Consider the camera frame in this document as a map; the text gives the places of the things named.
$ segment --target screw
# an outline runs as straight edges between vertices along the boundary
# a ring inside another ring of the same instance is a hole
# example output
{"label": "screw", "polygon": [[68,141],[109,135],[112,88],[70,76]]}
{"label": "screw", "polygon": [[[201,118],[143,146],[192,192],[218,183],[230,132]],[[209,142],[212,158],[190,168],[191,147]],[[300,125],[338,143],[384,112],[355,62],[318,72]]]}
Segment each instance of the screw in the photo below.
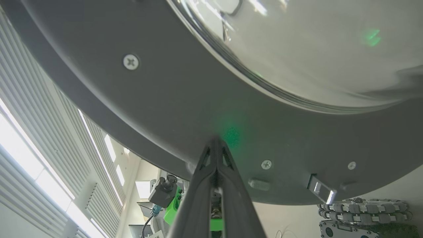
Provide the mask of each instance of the screw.
{"label": "screw", "polygon": [[136,70],[140,64],[140,61],[135,55],[128,54],[124,57],[123,64],[125,68],[129,70]]}
{"label": "screw", "polygon": [[353,170],[353,169],[355,169],[356,166],[357,166],[357,164],[353,161],[353,162],[348,164],[348,169]]}
{"label": "screw", "polygon": [[271,166],[272,166],[272,162],[270,160],[265,160],[261,163],[261,167],[263,169],[270,169]]}

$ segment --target glass dome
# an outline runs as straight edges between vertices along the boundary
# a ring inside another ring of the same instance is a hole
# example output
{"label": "glass dome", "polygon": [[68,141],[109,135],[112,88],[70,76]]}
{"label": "glass dome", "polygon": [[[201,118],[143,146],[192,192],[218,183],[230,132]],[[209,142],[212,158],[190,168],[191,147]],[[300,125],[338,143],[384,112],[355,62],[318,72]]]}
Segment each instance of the glass dome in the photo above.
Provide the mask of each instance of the glass dome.
{"label": "glass dome", "polygon": [[244,80],[314,111],[372,111],[423,74],[420,0],[173,0]]}

